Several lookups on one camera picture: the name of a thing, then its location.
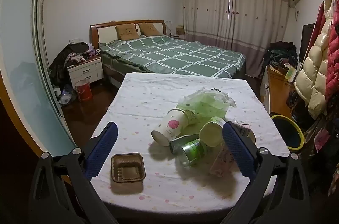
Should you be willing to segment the pink wrapper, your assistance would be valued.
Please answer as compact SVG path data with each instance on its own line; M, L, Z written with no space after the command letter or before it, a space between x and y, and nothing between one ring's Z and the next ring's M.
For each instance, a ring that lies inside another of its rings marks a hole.
M223 178L230 172L234 162L235 160L232 153L224 143L209 169L209 174Z

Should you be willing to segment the brown plastic tray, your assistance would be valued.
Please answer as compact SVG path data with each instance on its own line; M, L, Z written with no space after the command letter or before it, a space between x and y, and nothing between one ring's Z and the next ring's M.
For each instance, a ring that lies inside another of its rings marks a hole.
M140 153L113 155L111 177L115 183L142 182L146 177L142 155Z

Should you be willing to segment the green label clear jar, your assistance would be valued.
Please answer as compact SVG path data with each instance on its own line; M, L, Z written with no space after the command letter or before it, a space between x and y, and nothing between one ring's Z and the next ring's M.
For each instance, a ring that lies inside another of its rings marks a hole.
M210 151L210 148L200 139L189 141L179 148L178 156L180 162L185 166L196 164L204 158Z

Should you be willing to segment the silver blue foil pouch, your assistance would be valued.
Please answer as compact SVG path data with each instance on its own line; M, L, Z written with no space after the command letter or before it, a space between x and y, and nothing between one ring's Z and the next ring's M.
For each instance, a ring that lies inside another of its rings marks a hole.
M172 154L176 154L179 147L187 144L190 141L194 141L199 138L199 134L180 136L169 143L169 148Z

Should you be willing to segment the paper cup with pink leaf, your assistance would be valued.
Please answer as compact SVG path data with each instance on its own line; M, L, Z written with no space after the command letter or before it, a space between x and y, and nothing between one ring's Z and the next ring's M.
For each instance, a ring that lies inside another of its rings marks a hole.
M152 138L161 146L169 146L187 126L187 118L181 109L171 109L151 131Z

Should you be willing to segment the small printed carton box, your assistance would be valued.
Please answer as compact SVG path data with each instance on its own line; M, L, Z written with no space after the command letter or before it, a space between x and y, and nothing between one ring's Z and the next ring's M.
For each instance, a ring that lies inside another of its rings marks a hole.
M232 121L232 124L238 129L242 136L250 138L254 144L256 143L256 137L249 124L242 124L238 121Z

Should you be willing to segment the white pill bottle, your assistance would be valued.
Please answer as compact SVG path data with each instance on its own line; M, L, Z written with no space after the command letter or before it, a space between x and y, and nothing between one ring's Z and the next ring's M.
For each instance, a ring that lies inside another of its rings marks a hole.
M193 124L196 124L198 122L198 117L194 112L192 112L190 110L184 110L183 112L184 112L184 114L187 118L187 124L188 125L193 125Z

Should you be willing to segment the white floral tablecloth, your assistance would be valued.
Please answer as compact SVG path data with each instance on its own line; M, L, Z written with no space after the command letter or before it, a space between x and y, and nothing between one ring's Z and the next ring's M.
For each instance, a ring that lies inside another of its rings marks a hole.
M218 177L210 173L220 151L213 148L194 166L184 166L172 154L171 144L185 134L198 134L200 123L186 117L177 105L199 90L227 94L233 101L226 120L248 125L258 147L287 156L287 145L249 84L241 79L131 73L128 74L107 112L94 131L97 136L110 122L118 127L111 156L139 153L145 179L116 183L107 159L91 180L104 202L150 213L197 214L229 210L249 183L236 164Z

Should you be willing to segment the red bucket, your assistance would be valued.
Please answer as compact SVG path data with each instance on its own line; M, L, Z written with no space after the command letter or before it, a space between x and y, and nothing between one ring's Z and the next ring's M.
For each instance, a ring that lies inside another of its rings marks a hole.
M81 102L89 101L93 97L88 79L82 79L75 83L75 91Z

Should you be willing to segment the cream puffer jacket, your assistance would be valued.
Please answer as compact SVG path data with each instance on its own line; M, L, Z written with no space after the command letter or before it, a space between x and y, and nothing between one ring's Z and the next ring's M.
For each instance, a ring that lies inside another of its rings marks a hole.
M315 40L310 42L310 49L303 61L302 69L294 81L296 92L305 101L313 119L316 119L326 107L328 45L335 3L336 0L324 0L320 26L313 30Z

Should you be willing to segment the dark clothes on nightstand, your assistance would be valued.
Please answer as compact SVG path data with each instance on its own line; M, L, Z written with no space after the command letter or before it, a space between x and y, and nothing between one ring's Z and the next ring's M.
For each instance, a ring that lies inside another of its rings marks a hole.
M73 56L85 54L89 50L89 45L84 42L67 44L61 52L54 58L49 69L51 83L63 90L70 84L70 78L67 71L67 63Z

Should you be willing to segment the pile of clothes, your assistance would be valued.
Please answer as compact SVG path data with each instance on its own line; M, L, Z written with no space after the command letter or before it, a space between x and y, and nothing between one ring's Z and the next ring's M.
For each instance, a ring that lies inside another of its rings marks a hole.
M264 72L267 65L284 66L285 63L294 68L298 65L298 55L294 43L283 41L271 43L263 56L261 71Z

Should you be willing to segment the left brown pillow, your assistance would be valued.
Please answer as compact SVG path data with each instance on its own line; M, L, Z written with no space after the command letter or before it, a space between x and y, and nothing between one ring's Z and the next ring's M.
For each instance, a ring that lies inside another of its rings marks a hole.
M134 23L116 25L115 30L119 40L129 41L139 38L139 34L137 33Z

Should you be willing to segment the right brown pillow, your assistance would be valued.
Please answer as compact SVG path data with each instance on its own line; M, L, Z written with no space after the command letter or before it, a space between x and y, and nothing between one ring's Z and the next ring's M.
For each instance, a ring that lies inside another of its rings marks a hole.
M145 36L161 36L160 33L153 23L139 23L140 32Z

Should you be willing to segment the pink white curtains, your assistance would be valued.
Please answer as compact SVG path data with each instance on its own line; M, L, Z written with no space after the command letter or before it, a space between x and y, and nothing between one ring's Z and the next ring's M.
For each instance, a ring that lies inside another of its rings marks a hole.
M289 0L183 0L185 39L242 53L251 77L283 39L288 15Z

